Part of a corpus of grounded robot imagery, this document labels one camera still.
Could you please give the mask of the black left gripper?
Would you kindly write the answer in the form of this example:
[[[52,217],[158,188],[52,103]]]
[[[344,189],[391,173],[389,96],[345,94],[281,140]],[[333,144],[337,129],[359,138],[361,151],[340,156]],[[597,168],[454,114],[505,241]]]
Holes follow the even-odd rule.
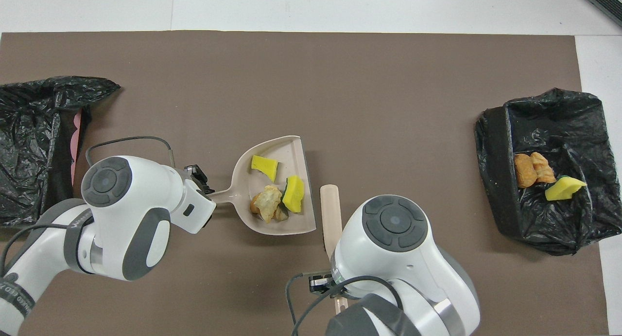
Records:
[[[204,172],[198,165],[189,165],[184,167],[184,171],[193,179],[195,179],[195,183],[200,188],[202,194],[210,195],[215,192],[213,188],[211,188],[208,184],[208,178],[205,176]]]

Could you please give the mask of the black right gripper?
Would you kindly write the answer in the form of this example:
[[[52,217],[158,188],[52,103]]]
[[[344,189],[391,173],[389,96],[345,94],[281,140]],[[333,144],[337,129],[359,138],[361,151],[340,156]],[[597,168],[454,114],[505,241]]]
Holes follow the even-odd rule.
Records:
[[[309,276],[309,292],[324,294],[336,285],[332,274],[316,274]]]

